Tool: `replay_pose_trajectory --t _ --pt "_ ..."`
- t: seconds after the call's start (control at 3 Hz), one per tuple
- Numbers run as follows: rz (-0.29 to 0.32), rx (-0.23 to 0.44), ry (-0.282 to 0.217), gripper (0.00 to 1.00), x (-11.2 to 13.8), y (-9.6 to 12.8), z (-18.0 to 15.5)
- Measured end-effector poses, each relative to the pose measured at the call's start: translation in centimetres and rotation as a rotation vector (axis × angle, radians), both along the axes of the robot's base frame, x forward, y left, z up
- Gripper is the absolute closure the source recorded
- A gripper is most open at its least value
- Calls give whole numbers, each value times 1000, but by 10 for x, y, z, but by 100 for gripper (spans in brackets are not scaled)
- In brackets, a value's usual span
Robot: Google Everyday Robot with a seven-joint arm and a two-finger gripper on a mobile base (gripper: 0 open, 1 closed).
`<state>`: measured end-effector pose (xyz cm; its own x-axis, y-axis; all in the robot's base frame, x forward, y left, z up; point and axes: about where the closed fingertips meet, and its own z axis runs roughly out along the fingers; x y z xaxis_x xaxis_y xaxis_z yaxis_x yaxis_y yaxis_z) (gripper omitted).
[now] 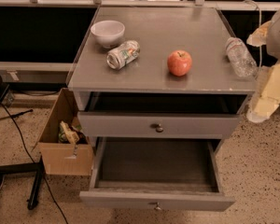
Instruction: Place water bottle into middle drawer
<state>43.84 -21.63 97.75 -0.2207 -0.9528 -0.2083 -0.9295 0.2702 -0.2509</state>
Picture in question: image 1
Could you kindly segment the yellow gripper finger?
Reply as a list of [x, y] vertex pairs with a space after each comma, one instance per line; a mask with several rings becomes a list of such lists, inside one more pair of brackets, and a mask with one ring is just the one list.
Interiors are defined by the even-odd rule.
[[261, 47], [267, 43], [267, 37], [269, 28], [271, 26], [270, 21], [264, 22], [259, 28], [257, 28], [246, 40], [246, 43], [253, 47]]
[[261, 123], [280, 106], [280, 60], [271, 67], [262, 66], [257, 76], [257, 89], [248, 105], [246, 117]]

